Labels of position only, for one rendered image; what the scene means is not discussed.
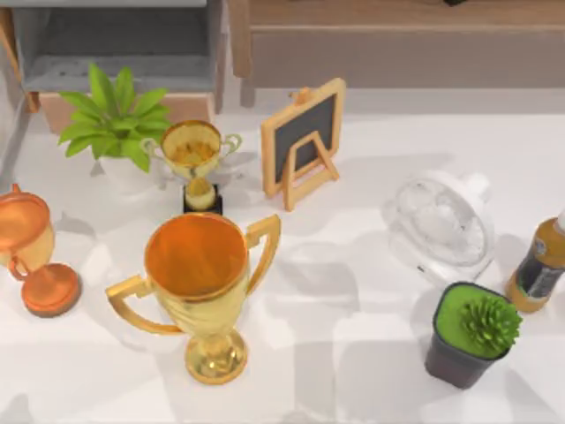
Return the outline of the wooden framed blackboard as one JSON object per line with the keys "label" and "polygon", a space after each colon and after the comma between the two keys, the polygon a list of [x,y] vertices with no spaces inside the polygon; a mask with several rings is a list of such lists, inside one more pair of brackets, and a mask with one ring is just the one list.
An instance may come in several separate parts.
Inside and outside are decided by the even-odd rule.
{"label": "wooden framed blackboard", "polygon": [[339,173],[339,148],[346,84],[334,78],[323,86],[291,94],[292,104],[261,123],[262,185],[268,198],[281,192],[291,212]]}

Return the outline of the large gold trophy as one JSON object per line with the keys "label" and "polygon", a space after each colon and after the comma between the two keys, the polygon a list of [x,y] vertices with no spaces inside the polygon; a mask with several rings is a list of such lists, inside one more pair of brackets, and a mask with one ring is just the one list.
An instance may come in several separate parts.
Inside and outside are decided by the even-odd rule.
{"label": "large gold trophy", "polygon": [[277,215],[246,231],[215,213],[174,217],[147,242],[147,274],[110,286],[106,296],[114,311],[137,329],[189,335],[185,367],[195,380],[230,382],[247,362],[237,318],[271,265],[280,236]]}

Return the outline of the small gold trophy black base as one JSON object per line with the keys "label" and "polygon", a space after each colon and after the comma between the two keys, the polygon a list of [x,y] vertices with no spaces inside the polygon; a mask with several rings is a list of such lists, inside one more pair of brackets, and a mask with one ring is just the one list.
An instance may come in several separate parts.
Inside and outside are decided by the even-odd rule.
{"label": "small gold trophy black base", "polygon": [[183,180],[183,211],[223,211],[222,196],[217,184],[207,180],[222,159],[236,152],[243,139],[238,134],[221,135],[208,122],[188,120],[167,129],[157,141],[145,138],[141,149],[162,160],[170,171]]}

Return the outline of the white table fan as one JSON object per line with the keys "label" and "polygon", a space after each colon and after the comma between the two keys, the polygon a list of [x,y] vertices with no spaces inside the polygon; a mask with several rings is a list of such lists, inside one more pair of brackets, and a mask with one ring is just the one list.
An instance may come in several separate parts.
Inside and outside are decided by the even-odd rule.
{"label": "white table fan", "polygon": [[410,178],[388,206],[391,252],[437,285],[476,281],[493,260],[490,195],[478,172],[426,170]]}

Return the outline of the leafy plant in white pot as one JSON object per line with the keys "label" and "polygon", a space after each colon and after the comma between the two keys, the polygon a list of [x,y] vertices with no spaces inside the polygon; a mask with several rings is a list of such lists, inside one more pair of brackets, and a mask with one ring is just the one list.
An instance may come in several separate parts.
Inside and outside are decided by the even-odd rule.
{"label": "leafy plant in white pot", "polygon": [[140,142],[158,140],[170,126],[170,109],[163,104],[166,87],[136,92],[130,67],[111,79],[98,64],[88,68],[90,93],[62,91],[74,107],[71,123],[59,134],[70,158],[86,150],[111,185],[125,195],[137,195],[158,185],[161,172]]}

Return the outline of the wooden cupboard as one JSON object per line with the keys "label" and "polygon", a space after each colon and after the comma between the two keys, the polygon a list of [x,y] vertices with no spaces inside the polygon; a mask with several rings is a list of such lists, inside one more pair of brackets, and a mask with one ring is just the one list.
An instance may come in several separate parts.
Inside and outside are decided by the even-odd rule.
{"label": "wooden cupboard", "polygon": [[226,0],[258,88],[565,89],[565,0]]}

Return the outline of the succulent in dark grey pot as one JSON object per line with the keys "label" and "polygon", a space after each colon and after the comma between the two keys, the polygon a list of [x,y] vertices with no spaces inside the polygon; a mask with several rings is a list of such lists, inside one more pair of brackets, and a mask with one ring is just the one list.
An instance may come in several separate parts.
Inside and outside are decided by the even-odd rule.
{"label": "succulent in dark grey pot", "polygon": [[426,371],[458,389],[469,389],[510,352],[522,320],[514,304],[498,292],[469,282],[450,284],[433,315]]}

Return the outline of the grey pierced drawer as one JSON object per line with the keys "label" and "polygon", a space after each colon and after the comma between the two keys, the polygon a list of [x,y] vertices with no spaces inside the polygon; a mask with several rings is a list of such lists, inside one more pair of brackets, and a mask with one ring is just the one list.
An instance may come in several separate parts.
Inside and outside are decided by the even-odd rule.
{"label": "grey pierced drawer", "polygon": [[88,92],[97,64],[137,92],[215,90],[222,0],[0,0],[12,11],[22,85]]}

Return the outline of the copper trophy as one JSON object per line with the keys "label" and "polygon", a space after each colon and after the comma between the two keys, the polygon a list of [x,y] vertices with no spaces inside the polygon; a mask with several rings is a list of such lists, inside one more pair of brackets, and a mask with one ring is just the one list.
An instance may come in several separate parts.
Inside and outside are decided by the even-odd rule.
{"label": "copper trophy", "polygon": [[22,283],[26,309],[39,317],[56,317],[79,300],[79,275],[51,260],[55,231],[48,204],[13,184],[0,195],[0,265]]}

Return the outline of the orange juice bottle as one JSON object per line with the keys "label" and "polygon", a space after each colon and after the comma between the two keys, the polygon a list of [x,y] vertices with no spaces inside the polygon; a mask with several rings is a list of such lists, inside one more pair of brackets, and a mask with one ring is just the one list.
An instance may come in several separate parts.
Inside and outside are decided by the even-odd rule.
{"label": "orange juice bottle", "polygon": [[536,229],[531,246],[507,283],[506,295],[523,313],[539,311],[565,273],[565,209]]}

